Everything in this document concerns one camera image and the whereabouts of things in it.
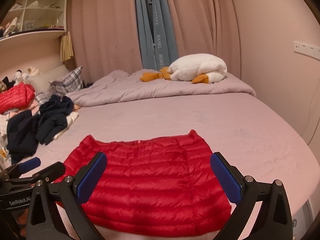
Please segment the red down jacket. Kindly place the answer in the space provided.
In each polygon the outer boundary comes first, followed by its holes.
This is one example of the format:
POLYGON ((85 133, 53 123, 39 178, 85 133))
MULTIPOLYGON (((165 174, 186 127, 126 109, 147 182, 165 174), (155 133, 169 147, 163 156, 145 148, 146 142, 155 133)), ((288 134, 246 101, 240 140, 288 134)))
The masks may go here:
POLYGON ((231 205, 210 166, 212 151, 195 131, 150 140, 85 137, 65 160, 75 175, 98 152, 107 167, 88 202, 103 228, 155 237, 194 237, 223 228, 231 205))

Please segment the plaid pillow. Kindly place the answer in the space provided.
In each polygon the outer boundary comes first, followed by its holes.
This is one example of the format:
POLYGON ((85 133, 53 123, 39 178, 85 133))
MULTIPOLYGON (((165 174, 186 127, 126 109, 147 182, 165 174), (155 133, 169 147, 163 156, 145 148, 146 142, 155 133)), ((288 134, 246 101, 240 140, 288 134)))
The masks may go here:
POLYGON ((44 92, 39 92, 35 96, 39 106, 47 102, 52 95, 62 97, 68 93, 82 90, 84 88, 84 82, 81 76, 82 69, 83 67, 78 67, 65 76, 50 81, 49 87, 44 92))

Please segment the small plush toys on headboard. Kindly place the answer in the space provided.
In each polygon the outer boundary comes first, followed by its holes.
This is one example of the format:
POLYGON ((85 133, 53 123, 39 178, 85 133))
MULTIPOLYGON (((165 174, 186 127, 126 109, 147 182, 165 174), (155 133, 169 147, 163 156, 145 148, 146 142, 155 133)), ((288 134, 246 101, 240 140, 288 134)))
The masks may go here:
POLYGON ((21 70, 17 70, 16 73, 14 74, 13 81, 14 85, 18 85, 22 81, 26 80, 29 77, 39 75, 41 72, 39 71, 38 68, 35 67, 29 67, 26 72, 22 72, 21 70))

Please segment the white wall shelf unit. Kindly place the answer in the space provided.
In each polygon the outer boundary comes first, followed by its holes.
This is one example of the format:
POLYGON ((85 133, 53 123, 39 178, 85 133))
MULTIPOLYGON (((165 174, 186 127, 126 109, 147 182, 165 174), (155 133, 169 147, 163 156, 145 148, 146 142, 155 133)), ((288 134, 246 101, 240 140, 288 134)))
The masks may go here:
POLYGON ((54 39, 66 33, 67 0, 16 0, 1 22, 1 41, 15 36, 54 39))

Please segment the dark navy clothes pile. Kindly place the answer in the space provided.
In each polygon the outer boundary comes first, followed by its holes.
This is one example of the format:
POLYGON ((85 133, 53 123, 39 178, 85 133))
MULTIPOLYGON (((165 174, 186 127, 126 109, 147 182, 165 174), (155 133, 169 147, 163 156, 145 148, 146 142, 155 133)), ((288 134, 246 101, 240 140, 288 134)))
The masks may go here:
POLYGON ((68 127, 67 117, 74 103, 67 96, 52 95, 39 108, 39 114, 23 111, 8 121, 7 150, 13 164, 33 156, 38 145, 48 145, 54 136, 68 127))

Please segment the grey folded duvet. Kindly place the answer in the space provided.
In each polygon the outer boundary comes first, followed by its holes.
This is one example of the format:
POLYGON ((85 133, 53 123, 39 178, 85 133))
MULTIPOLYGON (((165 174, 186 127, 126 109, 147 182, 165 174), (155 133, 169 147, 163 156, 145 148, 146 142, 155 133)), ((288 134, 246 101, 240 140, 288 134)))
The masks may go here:
POLYGON ((70 92, 66 96, 82 107, 182 95, 247 93, 256 96, 253 88, 229 73, 222 81, 211 84, 165 79, 141 81, 142 75, 148 71, 143 69, 129 74, 115 70, 93 83, 91 87, 70 92))

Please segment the white wall power strip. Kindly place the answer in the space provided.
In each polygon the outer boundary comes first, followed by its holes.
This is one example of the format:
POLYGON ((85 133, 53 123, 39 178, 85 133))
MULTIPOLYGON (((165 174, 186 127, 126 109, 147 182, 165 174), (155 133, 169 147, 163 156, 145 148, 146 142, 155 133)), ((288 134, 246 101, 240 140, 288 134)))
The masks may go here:
POLYGON ((320 47, 304 42, 293 42, 293 51, 297 54, 305 55, 316 60, 320 60, 320 47))

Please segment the blue-grey lettered curtain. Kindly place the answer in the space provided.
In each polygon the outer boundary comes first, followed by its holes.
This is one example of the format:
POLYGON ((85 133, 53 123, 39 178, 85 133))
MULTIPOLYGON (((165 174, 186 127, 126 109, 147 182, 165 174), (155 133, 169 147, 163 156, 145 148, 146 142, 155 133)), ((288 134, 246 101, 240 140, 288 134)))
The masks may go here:
POLYGON ((178 59, 168 0, 135 0, 144 69, 160 70, 178 59))

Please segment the beige headboard cushion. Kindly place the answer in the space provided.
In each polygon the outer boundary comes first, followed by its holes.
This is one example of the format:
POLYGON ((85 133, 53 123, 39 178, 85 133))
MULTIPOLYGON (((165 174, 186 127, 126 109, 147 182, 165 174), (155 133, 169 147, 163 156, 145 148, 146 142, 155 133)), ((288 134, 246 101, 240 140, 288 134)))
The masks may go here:
POLYGON ((50 86, 50 81, 64 77, 68 73, 68 68, 63 64, 44 73, 29 77, 25 79, 24 83, 33 86, 36 93, 45 92, 50 86))

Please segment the folded red puffer jacket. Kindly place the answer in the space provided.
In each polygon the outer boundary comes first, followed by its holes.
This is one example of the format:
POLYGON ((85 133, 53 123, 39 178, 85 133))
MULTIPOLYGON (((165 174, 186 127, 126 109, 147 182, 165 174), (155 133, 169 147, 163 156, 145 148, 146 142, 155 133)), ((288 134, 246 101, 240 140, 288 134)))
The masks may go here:
POLYGON ((0 95, 0 113, 11 109, 27 108, 35 98, 35 89, 32 85, 19 83, 0 95))

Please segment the white goose plush toy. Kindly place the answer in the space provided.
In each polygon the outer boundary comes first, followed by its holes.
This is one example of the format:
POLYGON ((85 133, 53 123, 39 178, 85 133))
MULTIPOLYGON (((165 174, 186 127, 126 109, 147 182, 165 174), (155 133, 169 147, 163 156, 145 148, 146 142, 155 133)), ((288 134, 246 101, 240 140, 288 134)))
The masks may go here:
POLYGON ((195 83, 217 83, 227 74, 227 65, 212 54, 192 54, 180 57, 170 66, 156 73, 144 73, 140 81, 150 82, 156 79, 186 81, 195 83))

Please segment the white garment under pile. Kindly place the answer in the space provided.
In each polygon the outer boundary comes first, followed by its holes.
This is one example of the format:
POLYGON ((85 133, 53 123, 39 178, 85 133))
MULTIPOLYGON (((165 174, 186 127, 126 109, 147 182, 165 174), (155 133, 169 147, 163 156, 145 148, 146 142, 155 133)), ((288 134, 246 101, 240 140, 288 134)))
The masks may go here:
POLYGON ((54 135, 53 139, 56 140, 59 137, 61 137, 63 135, 63 133, 65 133, 71 127, 71 125, 77 120, 78 117, 79 117, 78 112, 72 112, 69 116, 67 116, 67 118, 66 118, 67 119, 67 127, 64 130, 62 130, 61 132, 54 135))

